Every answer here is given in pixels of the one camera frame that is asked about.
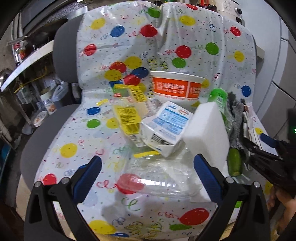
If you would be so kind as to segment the grey fluffy cloth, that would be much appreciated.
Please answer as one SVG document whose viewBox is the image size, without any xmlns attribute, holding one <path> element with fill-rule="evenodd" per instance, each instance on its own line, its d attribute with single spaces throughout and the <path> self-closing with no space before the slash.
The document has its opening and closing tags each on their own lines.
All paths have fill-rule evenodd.
<svg viewBox="0 0 296 241">
<path fill-rule="evenodd" d="M 233 92 L 228 92 L 226 106 L 226 130 L 229 137 L 230 147 L 243 149 L 243 111 L 244 105 L 236 99 Z"/>
</svg>

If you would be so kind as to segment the white foam sponge block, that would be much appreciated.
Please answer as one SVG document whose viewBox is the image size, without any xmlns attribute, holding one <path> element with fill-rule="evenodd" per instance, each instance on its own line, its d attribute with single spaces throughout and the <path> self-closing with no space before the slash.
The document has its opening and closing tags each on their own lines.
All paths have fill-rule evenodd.
<svg viewBox="0 0 296 241">
<path fill-rule="evenodd" d="M 198 106 L 185 128 L 183 141 L 194 156 L 202 154 L 210 166 L 220 171 L 226 168 L 230 144 L 216 102 Z"/>
</svg>

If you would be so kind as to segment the white paper receipt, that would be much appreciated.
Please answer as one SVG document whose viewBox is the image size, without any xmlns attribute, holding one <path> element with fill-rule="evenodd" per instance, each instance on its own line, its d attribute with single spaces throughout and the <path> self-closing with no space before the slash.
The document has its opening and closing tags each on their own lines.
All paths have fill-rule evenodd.
<svg viewBox="0 0 296 241">
<path fill-rule="evenodd" d="M 256 118 L 253 113 L 253 107 L 251 103 L 244 104 L 243 111 L 243 136 L 248 140 L 255 143 L 259 146 L 259 149 L 262 150 L 260 135 L 263 133 L 263 130 L 259 127 L 256 127 Z"/>
</svg>

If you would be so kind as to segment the metal kitchen shelf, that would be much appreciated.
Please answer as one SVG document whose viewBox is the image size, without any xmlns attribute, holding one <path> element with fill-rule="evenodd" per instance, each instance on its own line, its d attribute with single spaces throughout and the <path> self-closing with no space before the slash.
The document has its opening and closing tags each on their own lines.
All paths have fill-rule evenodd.
<svg viewBox="0 0 296 241">
<path fill-rule="evenodd" d="M 48 42 L 41 48 L 37 49 L 35 52 L 30 54 L 6 79 L 6 81 L 1 84 L 1 92 L 4 90 L 27 68 L 31 65 L 42 59 L 43 57 L 47 56 L 48 54 L 53 52 L 54 40 Z"/>
</svg>

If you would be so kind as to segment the dark green bottle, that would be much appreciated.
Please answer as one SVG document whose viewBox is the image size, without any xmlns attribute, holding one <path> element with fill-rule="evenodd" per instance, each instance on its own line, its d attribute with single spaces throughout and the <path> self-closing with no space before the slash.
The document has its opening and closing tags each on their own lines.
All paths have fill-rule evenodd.
<svg viewBox="0 0 296 241">
<path fill-rule="evenodd" d="M 231 177 L 242 174 L 243 163 L 240 152 L 235 148 L 230 148 L 227 156 L 228 173 Z"/>
</svg>

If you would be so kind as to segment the grey refrigerator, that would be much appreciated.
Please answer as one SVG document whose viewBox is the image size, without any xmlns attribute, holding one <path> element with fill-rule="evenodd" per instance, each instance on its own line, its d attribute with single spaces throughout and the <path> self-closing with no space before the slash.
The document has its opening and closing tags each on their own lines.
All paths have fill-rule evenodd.
<svg viewBox="0 0 296 241">
<path fill-rule="evenodd" d="M 295 39 L 266 1 L 238 1 L 245 27 L 264 51 L 257 62 L 253 108 L 269 136 L 287 140 L 287 110 L 295 108 Z"/>
</svg>

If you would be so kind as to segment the clear plastic clamshell container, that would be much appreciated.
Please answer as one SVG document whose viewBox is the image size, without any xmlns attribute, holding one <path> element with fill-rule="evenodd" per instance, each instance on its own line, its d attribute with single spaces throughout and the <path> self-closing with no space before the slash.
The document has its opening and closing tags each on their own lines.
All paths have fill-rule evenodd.
<svg viewBox="0 0 296 241">
<path fill-rule="evenodd" d="M 184 145 L 168 157 L 148 147 L 129 150 L 115 181 L 126 191 L 173 198 L 194 197 L 202 188 L 193 155 Z"/>
</svg>

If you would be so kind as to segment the blue white milk carton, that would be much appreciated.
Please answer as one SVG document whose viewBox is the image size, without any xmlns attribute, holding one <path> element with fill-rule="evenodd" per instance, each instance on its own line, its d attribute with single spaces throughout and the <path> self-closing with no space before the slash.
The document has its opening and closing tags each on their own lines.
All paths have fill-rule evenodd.
<svg viewBox="0 0 296 241">
<path fill-rule="evenodd" d="M 140 122 L 142 141 L 167 158 L 177 150 L 193 114 L 181 106 L 167 101 L 156 114 Z"/>
</svg>

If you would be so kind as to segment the orange white paper noodle bowl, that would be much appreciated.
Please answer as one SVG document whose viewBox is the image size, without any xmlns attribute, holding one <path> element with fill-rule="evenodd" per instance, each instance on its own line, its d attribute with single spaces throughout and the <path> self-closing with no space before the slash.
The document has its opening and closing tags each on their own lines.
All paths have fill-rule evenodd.
<svg viewBox="0 0 296 241">
<path fill-rule="evenodd" d="M 152 90 L 159 101 L 196 102 L 205 78 L 196 75 L 151 71 Z"/>
</svg>

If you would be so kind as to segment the yellow label plastic wrapper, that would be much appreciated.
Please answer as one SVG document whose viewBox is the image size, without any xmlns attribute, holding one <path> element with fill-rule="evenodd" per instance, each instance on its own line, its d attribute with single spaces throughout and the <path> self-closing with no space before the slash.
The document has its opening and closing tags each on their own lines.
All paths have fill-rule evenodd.
<svg viewBox="0 0 296 241">
<path fill-rule="evenodd" d="M 112 109 L 119 126 L 126 135 L 137 135 L 140 122 L 148 114 L 147 97 L 135 85 L 115 84 Z"/>
</svg>

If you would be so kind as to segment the balloon print plastic sheet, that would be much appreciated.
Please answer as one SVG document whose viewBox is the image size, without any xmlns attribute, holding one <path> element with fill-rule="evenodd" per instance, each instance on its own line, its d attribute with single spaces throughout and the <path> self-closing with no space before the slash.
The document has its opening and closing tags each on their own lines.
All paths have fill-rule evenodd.
<svg viewBox="0 0 296 241">
<path fill-rule="evenodd" d="M 53 139 L 36 180 L 57 184 L 99 156 L 102 170 L 77 206 L 97 237 L 169 240 L 199 234 L 217 208 L 203 186 L 189 198 L 118 187 L 115 173 L 126 153 L 150 147 L 140 132 L 129 136 L 120 128 L 112 109 L 112 88 L 139 86 L 147 97 L 145 117 L 156 114 L 165 103 L 154 96 L 151 71 L 205 78 L 196 102 L 173 102 L 191 113 L 216 87 L 250 102 L 256 74 L 253 35 L 243 25 L 191 4 L 158 7 L 148 1 L 128 1 L 86 13 L 76 46 L 81 106 Z"/>
</svg>

